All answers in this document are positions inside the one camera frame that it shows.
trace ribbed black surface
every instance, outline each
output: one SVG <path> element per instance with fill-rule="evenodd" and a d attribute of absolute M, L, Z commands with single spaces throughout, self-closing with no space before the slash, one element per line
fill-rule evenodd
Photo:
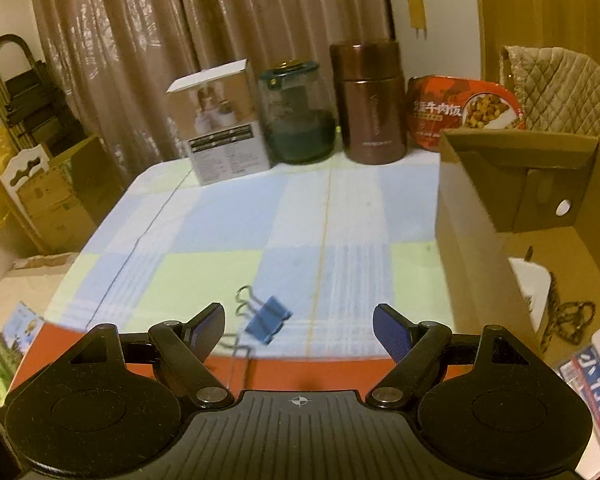
<path fill-rule="evenodd" d="M 301 401 L 301 405 L 292 402 Z M 26 480 L 44 478 L 29 472 Z M 354 392 L 246 392 L 201 413 L 167 453 L 120 480 L 437 480 L 474 478 L 441 462 L 398 413 Z"/>

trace curtain fold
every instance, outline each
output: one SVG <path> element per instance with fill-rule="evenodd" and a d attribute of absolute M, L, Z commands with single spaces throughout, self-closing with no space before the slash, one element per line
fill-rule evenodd
<path fill-rule="evenodd" d="M 51 70 L 129 181 L 184 156 L 165 91 L 174 79 L 248 57 L 255 73 L 329 45 L 389 36 L 385 0 L 33 0 Z"/>

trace white circular hole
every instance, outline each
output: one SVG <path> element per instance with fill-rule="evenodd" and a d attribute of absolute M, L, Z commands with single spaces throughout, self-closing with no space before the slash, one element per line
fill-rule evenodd
<path fill-rule="evenodd" d="M 558 204 L 558 207 L 555 209 L 555 215 L 565 216 L 569 212 L 569 209 L 571 209 L 571 201 L 563 200 Z"/>

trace beige quilted cover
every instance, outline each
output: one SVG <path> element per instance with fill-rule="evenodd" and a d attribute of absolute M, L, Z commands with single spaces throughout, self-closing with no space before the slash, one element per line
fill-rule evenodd
<path fill-rule="evenodd" d="M 501 84 L 508 76 L 505 56 L 527 129 L 600 136 L 600 66 L 595 61 L 560 47 L 506 46 Z"/>

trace instant rice bowl package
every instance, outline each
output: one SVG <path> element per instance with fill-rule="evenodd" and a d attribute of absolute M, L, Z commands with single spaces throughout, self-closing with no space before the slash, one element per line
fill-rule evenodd
<path fill-rule="evenodd" d="M 407 123 L 413 140 L 433 151 L 446 128 L 525 129 L 522 107 L 504 86 L 438 75 L 409 81 Z"/>

